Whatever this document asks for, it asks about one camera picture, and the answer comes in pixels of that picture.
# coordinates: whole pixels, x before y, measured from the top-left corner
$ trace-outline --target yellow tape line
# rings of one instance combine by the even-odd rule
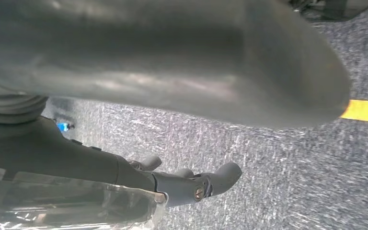
[[[350,100],[349,107],[341,118],[368,121],[368,101]]]

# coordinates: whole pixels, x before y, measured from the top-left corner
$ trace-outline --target blue object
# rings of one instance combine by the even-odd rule
[[[61,132],[67,132],[70,129],[70,125],[68,123],[57,123],[57,127]]]

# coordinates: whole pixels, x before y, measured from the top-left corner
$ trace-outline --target clear plastic wrap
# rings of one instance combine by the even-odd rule
[[[0,230],[150,230],[167,202],[141,189],[26,172],[5,180],[4,172]]]

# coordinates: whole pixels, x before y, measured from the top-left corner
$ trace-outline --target floor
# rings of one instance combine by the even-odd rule
[[[313,25],[351,72],[352,99],[368,100],[368,11]],[[244,175],[224,195],[168,210],[159,230],[368,230],[368,122],[338,119],[271,130],[109,103],[52,98],[45,115],[76,124],[67,137],[127,159],[159,155],[165,172]]]

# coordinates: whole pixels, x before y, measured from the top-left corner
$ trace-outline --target gray carpet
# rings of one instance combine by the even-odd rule
[[[368,100],[368,11],[314,25],[351,71],[352,98]],[[160,230],[368,230],[368,122],[271,130],[109,103],[53,98],[45,115],[76,124],[67,137],[128,159],[157,154],[160,170],[213,171],[235,161],[228,193],[168,210]]]

